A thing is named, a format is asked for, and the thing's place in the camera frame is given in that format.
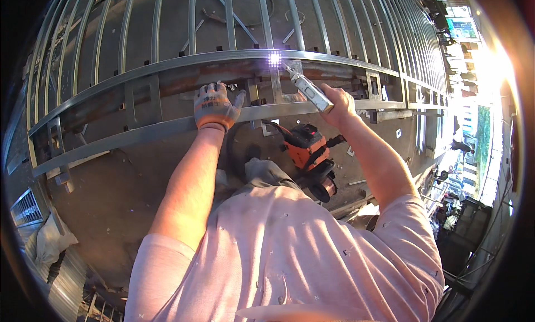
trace welding machine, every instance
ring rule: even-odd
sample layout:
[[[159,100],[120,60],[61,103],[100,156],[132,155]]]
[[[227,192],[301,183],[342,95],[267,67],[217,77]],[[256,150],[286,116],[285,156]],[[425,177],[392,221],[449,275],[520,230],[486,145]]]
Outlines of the welding machine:
[[[344,137],[338,135],[327,141],[318,128],[310,124],[298,124],[290,131],[271,121],[269,124],[275,126],[283,135],[284,144],[281,150],[288,151],[298,169],[298,177],[294,179],[296,183],[308,187],[318,200],[329,202],[338,190],[332,171],[335,164],[329,159],[329,148],[344,142]]]

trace pink t-shirt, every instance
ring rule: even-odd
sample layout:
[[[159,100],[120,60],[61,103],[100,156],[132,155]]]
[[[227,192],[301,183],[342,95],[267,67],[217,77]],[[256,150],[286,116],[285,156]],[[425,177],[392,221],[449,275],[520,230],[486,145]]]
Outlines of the pink t-shirt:
[[[226,200],[198,253],[147,235],[130,277],[125,322],[245,321],[260,305],[327,304],[362,320],[429,321],[444,275],[420,198],[380,211],[373,232],[335,220],[303,192],[255,188]]]

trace shoe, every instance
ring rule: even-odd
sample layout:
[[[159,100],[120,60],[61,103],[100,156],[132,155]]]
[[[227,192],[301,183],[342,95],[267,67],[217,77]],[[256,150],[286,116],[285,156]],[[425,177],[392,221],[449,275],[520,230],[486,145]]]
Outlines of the shoe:
[[[249,162],[251,158],[258,158],[262,155],[262,148],[257,143],[252,143],[247,146],[245,150],[245,162]]]

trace gray pants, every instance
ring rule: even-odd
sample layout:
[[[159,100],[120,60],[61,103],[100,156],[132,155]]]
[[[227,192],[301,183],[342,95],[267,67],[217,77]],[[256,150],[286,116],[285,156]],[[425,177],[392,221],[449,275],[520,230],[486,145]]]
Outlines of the gray pants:
[[[249,193],[255,187],[286,186],[302,191],[301,188],[271,160],[251,158],[245,163],[245,178],[248,183],[237,190],[228,187],[226,173],[223,170],[216,172],[216,192],[213,198],[212,210],[221,205],[226,199],[240,193]]]
[[[251,192],[255,187],[287,186],[301,191],[300,187],[271,160],[251,158],[245,163],[245,177],[249,183],[233,195]]]

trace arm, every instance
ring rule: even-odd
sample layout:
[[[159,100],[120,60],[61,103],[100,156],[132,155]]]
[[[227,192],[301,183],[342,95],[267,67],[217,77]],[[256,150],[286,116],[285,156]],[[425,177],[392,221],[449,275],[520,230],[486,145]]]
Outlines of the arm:
[[[217,160],[225,132],[240,115],[245,92],[235,105],[227,98],[226,85],[201,88],[194,102],[198,133],[190,149],[174,170],[149,234],[175,238],[194,251],[204,233],[212,207]]]
[[[223,129],[199,130],[171,175],[149,234],[169,236],[197,250],[212,206],[217,159],[224,136]]]
[[[373,196],[385,209],[402,195],[418,196],[409,168],[398,153],[378,137],[355,113],[354,99],[342,89],[322,84],[334,108],[322,117],[338,128],[361,163],[366,183]]]

